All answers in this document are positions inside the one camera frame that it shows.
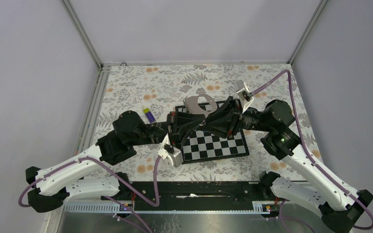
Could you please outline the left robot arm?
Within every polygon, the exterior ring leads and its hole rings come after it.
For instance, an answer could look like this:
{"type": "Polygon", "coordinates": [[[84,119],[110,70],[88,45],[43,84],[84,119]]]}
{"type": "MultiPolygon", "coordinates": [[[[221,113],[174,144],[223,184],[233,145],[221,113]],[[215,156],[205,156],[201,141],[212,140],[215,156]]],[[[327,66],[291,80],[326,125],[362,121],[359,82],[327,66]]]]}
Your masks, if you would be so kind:
{"type": "Polygon", "coordinates": [[[178,167],[183,163],[182,146],[188,136],[206,120],[208,112],[191,114],[170,112],[164,122],[146,123],[137,112],[126,111],[113,122],[113,129],[86,150],[57,165],[25,171],[27,188],[18,204],[45,213],[61,207],[70,199],[117,196],[124,200],[133,191],[128,181],[111,172],[117,165],[136,155],[136,146],[157,144],[158,162],[178,167]],[[106,179],[84,181],[87,175],[103,168],[111,172],[106,179]]]}

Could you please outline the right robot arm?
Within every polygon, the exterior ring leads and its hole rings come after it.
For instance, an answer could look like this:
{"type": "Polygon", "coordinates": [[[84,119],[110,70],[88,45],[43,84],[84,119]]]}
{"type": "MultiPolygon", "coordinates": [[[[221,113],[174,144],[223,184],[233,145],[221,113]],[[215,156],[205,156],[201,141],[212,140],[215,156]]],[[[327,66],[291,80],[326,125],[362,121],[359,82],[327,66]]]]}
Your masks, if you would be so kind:
{"type": "Polygon", "coordinates": [[[208,114],[201,130],[220,137],[230,137],[240,130],[265,132],[261,139],[264,149],[301,174],[313,190],[270,171],[260,174],[260,196],[266,200],[276,196],[294,202],[316,214],[331,231],[348,233],[368,209],[373,195],[348,185],[316,159],[300,134],[290,129],[294,121],[285,101],[273,100],[260,112],[255,108],[244,109],[238,99],[230,97],[208,114]]]}

